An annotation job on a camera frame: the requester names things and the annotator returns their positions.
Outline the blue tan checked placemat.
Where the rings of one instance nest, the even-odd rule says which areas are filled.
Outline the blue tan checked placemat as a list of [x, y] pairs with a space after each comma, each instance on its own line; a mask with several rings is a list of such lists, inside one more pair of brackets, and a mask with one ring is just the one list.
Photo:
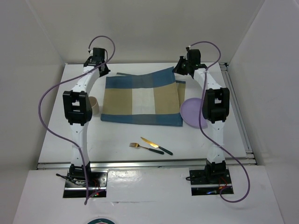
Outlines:
[[181, 127], [180, 107], [185, 100], [185, 86], [185, 81], [175, 78], [172, 67], [144, 75], [117, 73], [106, 77], [100, 119]]

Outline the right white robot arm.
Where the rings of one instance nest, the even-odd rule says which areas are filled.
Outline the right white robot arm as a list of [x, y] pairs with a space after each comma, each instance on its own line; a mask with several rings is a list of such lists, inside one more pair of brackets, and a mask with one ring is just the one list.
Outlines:
[[202, 178], [207, 183], [216, 183], [224, 176], [226, 171], [225, 154], [223, 151], [224, 124], [229, 115], [230, 91], [219, 85], [207, 70], [207, 66], [201, 64], [199, 49], [186, 48], [186, 56], [179, 58], [173, 72], [180, 75], [191, 75], [203, 88], [202, 106], [200, 107], [203, 118], [211, 126], [212, 140], [206, 159], [206, 165]]

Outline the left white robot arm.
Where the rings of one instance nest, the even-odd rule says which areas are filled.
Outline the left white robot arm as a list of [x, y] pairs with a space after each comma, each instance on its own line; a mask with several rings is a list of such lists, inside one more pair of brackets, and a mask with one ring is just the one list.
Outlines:
[[107, 50], [93, 48], [89, 50], [89, 54], [83, 65], [83, 72], [90, 71], [90, 73], [79, 78], [70, 91], [63, 92], [64, 115], [70, 124], [71, 140], [74, 142], [68, 175], [81, 186], [87, 186], [92, 182], [87, 151], [87, 128], [93, 116], [89, 93], [95, 81], [110, 72], [105, 64], [108, 59]]

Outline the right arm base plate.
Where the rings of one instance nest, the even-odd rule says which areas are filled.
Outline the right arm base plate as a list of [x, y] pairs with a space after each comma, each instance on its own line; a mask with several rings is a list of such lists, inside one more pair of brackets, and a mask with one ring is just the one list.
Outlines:
[[192, 196], [207, 196], [222, 194], [234, 194], [230, 172], [226, 169], [225, 173], [209, 180], [205, 177], [204, 170], [190, 170], [189, 176], [185, 178], [191, 184]]

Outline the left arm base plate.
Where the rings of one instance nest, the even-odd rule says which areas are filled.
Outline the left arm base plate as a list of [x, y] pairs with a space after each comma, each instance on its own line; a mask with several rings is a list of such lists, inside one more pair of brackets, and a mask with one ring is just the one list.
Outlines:
[[[86, 182], [83, 178], [75, 179], [67, 176], [61, 176], [65, 180], [63, 198], [85, 198]], [[107, 196], [107, 178], [108, 171], [91, 173], [91, 180], [88, 183], [88, 194], [94, 198], [103, 198]]]

